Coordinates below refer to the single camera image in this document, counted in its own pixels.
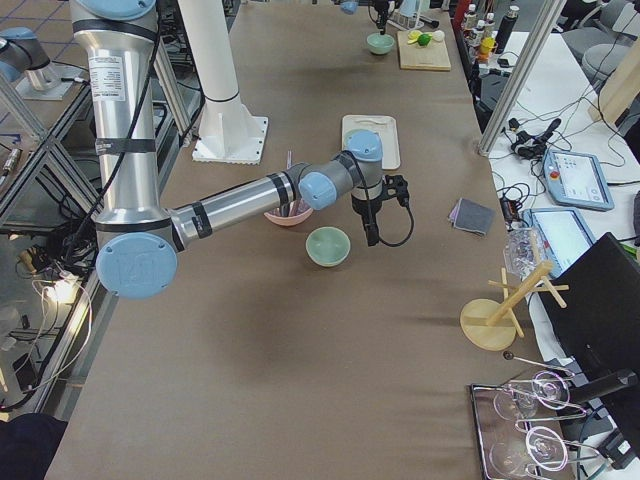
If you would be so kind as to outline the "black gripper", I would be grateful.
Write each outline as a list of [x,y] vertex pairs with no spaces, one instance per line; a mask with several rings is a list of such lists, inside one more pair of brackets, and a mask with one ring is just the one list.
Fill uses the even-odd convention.
[[361,217],[362,224],[365,226],[368,246],[375,246],[379,243],[379,228],[376,215],[382,207],[383,193],[383,177],[376,183],[368,185],[366,178],[362,175],[359,176],[358,184],[351,192],[351,205],[354,212]]
[[385,34],[390,13],[393,11],[393,2],[389,0],[373,0],[372,8],[376,13],[372,21],[376,25],[378,32]]

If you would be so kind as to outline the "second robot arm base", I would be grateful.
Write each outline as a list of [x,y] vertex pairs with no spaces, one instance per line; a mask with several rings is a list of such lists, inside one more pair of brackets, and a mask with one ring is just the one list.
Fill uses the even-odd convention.
[[1,31],[1,74],[18,82],[16,90],[25,100],[61,101],[71,85],[62,80],[36,34],[26,27]]

